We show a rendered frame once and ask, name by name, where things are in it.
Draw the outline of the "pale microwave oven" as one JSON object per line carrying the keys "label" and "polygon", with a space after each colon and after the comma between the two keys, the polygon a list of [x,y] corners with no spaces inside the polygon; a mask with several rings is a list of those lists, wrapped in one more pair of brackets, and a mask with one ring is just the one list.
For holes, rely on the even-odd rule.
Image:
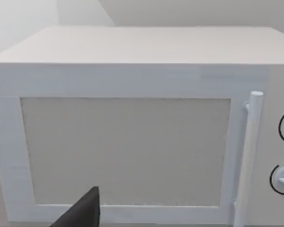
{"label": "pale microwave oven", "polygon": [[[0,63],[267,66],[245,226],[284,226],[284,196],[274,192],[269,185],[273,168],[284,166],[284,141],[278,133],[278,124],[284,114],[283,33],[267,27],[55,26],[0,53]],[[245,105],[248,102],[243,103],[246,113],[244,139],[248,115]],[[218,225],[233,226],[244,139],[236,161],[238,171],[232,222]]]}

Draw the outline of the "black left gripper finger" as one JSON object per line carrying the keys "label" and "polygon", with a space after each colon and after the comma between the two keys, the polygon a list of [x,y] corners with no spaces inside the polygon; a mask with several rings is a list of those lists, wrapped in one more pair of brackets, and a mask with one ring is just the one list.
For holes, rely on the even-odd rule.
{"label": "black left gripper finger", "polygon": [[99,187],[92,187],[49,227],[99,227]]}

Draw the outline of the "pale microwave door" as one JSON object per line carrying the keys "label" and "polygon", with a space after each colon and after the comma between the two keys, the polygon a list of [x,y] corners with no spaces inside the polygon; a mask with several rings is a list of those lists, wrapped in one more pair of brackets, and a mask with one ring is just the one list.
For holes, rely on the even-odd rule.
{"label": "pale microwave door", "polygon": [[0,63],[8,221],[52,222],[92,185],[102,221],[230,224],[264,65]]}

